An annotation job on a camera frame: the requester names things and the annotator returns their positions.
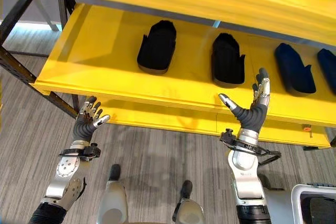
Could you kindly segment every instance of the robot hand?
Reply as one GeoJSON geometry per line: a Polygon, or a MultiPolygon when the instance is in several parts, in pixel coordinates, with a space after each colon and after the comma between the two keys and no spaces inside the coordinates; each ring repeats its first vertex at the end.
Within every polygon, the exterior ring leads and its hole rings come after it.
{"type": "Polygon", "coordinates": [[[74,140],[69,149],[59,154],[61,160],[55,177],[29,223],[62,223],[67,211],[84,192],[89,163],[100,156],[97,144],[90,145],[92,135],[110,119],[109,115],[99,117],[102,110],[96,113],[100,106],[100,102],[97,102],[93,107],[96,100],[96,97],[90,97],[80,109],[73,127],[74,140]]]}
{"type": "Polygon", "coordinates": [[[100,106],[100,102],[97,102],[96,105],[93,107],[93,104],[96,102],[96,100],[96,97],[90,97],[80,109],[75,125],[73,127],[74,141],[83,140],[90,142],[94,131],[110,119],[109,115],[104,115],[99,118],[103,110],[100,109],[96,113],[100,106]]]}
{"type": "Polygon", "coordinates": [[[270,81],[264,68],[259,69],[257,81],[258,85],[252,86],[254,99],[249,110],[241,108],[225,94],[219,94],[219,98],[238,119],[242,129],[259,134],[266,118],[270,95],[270,81]]]}
{"type": "Polygon", "coordinates": [[[221,141],[231,149],[228,163],[232,170],[232,187],[239,223],[271,224],[265,193],[257,176],[257,156],[274,155],[275,157],[264,162],[268,164],[281,155],[257,145],[259,132],[266,119],[270,95],[270,81],[264,68],[259,70],[257,81],[258,85],[253,85],[254,99],[250,109],[241,108],[225,94],[219,95],[240,122],[237,137],[232,135],[232,130],[227,129],[222,134],[221,141]]]}

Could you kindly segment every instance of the metal shelf frame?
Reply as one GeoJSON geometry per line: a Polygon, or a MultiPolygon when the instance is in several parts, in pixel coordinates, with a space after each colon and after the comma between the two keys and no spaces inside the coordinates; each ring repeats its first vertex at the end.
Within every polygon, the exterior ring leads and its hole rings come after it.
{"type": "MultiPolygon", "coordinates": [[[[79,112],[79,101],[77,95],[72,95],[73,107],[65,102],[54,92],[51,92],[49,95],[43,95],[38,90],[33,88],[30,83],[36,81],[36,76],[31,73],[27,68],[25,68],[13,55],[8,52],[2,44],[8,37],[9,33],[14,28],[15,24],[21,18],[22,14],[25,12],[27,7],[31,4],[33,0],[18,0],[13,8],[10,10],[8,15],[5,17],[3,22],[0,25],[0,65],[6,69],[9,73],[23,82],[25,85],[36,91],[42,97],[47,99],[49,102],[54,104],[56,107],[63,110],[72,118],[76,118],[79,112]]],[[[62,19],[62,27],[65,26],[67,22],[67,12],[71,14],[75,7],[75,0],[59,0],[59,11],[62,19]]]]}

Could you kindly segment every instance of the white bin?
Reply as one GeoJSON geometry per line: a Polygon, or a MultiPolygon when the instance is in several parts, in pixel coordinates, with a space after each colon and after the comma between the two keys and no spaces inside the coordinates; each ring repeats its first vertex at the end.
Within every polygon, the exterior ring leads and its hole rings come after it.
{"type": "MultiPolygon", "coordinates": [[[[336,187],[299,184],[291,192],[265,189],[265,195],[272,224],[306,224],[301,205],[303,200],[311,197],[336,200],[336,187]]],[[[333,220],[327,223],[336,223],[335,209],[328,214],[328,218],[332,216],[333,220]]]]}

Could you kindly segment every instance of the black rubber glove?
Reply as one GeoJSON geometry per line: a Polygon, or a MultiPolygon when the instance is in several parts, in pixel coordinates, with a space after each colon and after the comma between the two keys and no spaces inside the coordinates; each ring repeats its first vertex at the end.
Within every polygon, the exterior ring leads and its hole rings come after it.
{"type": "Polygon", "coordinates": [[[264,68],[259,69],[257,81],[258,85],[252,86],[254,99],[250,109],[243,109],[225,94],[219,94],[219,98],[235,115],[242,129],[259,133],[266,119],[270,94],[270,81],[264,68]]]}
{"type": "Polygon", "coordinates": [[[73,127],[73,139],[75,140],[84,140],[87,142],[91,141],[92,135],[95,130],[110,120],[109,115],[104,115],[101,118],[100,114],[102,109],[97,113],[100,102],[97,102],[95,106],[93,104],[96,102],[96,97],[90,97],[80,109],[79,114],[76,118],[75,125],[73,127]]]}

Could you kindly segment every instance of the metal post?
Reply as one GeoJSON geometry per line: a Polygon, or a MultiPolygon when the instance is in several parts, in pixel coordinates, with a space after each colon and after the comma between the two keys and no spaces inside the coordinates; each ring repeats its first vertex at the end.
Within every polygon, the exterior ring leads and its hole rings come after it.
{"type": "MultiPolygon", "coordinates": [[[[67,10],[71,14],[72,11],[75,9],[75,4],[76,4],[75,0],[58,0],[59,16],[61,18],[62,30],[64,29],[65,24],[68,21],[67,10]]],[[[79,113],[78,95],[72,94],[72,104],[73,104],[75,111],[79,113]]]]}
{"type": "Polygon", "coordinates": [[[43,7],[43,4],[40,0],[34,0],[34,3],[37,7],[37,9],[40,11],[41,15],[43,16],[44,20],[47,22],[47,24],[50,26],[50,28],[53,30],[53,31],[59,31],[58,30],[58,27],[53,24],[51,22],[51,19],[49,17],[49,14],[47,13],[47,11],[44,9],[43,7]]]}
{"type": "MultiPolygon", "coordinates": [[[[34,76],[28,69],[22,66],[22,64],[17,59],[15,59],[9,52],[7,52],[6,49],[2,46],[0,46],[0,65],[9,73],[22,81],[25,85],[38,92],[30,85],[30,83],[35,82],[36,76],[34,76]]],[[[50,95],[42,96],[51,103],[53,103],[55,106],[66,112],[72,118],[76,118],[77,112],[54,92],[51,92],[50,95]]]]}
{"type": "MultiPolygon", "coordinates": [[[[3,42],[12,31],[16,22],[21,18],[27,7],[33,0],[18,0],[14,7],[10,10],[0,25],[0,65],[6,69],[9,73],[14,75],[25,85],[42,95],[36,89],[34,89],[30,83],[34,83],[36,76],[34,76],[28,69],[15,59],[5,48],[2,47],[3,42]]],[[[58,95],[51,92],[50,95],[42,95],[45,99],[62,109],[68,115],[76,118],[77,112],[65,101],[63,101],[58,95]]]]}
{"type": "Polygon", "coordinates": [[[18,0],[0,25],[0,45],[2,45],[15,24],[33,0],[18,0]]]}

